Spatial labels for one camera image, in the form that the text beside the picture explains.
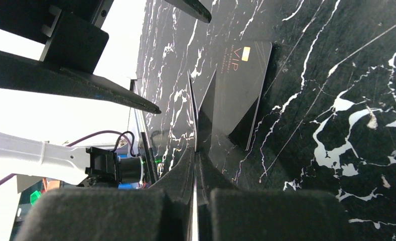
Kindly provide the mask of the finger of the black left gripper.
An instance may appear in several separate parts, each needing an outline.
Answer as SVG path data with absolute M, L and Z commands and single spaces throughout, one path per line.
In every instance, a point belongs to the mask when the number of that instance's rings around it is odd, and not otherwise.
M 188 15 L 204 23 L 212 20 L 211 12 L 199 0 L 165 0 Z

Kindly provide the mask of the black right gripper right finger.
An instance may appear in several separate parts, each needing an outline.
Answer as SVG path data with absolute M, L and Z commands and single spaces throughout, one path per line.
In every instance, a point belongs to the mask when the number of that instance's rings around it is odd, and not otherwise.
M 240 190 L 196 155 L 200 240 L 350 240 L 347 214 L 317 190 Z

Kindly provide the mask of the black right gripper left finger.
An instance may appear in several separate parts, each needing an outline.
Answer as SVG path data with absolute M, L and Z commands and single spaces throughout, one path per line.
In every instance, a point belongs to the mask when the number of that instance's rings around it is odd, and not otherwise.
M 147 189 L 63 188 L 44 194 L 16 240 L 191 240 L 195 152 Z

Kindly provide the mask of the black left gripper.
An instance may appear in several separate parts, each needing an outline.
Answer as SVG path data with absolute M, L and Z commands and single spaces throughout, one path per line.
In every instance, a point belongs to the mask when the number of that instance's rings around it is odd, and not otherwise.
M 0 29 L 45 46 L 40 61 L 0 51 L 0 88 L 110 101 L 161 114 L 149 100 L 92 74 L 109 39 L 102 25 L 112 4 L 0 0 Z

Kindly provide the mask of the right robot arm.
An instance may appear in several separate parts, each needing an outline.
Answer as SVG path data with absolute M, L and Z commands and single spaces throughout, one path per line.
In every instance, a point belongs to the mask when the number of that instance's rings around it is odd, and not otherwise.
M 352 240 L 333 195 L 240 190 L 202 150 L 149 188 L 120 190 L 130 167 L 114 151 L 0 133 L 0 170 L 72 185 L 45 193 L 17 240 Z

